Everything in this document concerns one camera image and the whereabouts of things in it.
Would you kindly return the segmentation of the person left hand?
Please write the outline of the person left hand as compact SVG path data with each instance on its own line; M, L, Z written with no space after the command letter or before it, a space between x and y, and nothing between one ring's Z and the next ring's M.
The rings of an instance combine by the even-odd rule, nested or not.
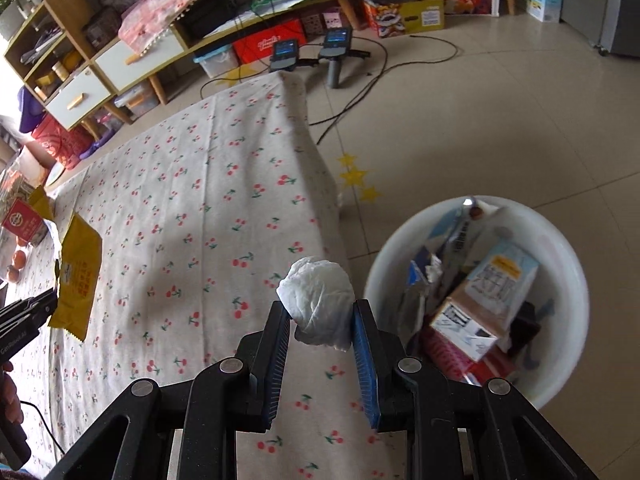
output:
M4 417L11 424L22 424L24 414L21 400L17 395L15 382L10 376L13 370L11 362L1 365L1 404L4 406Z

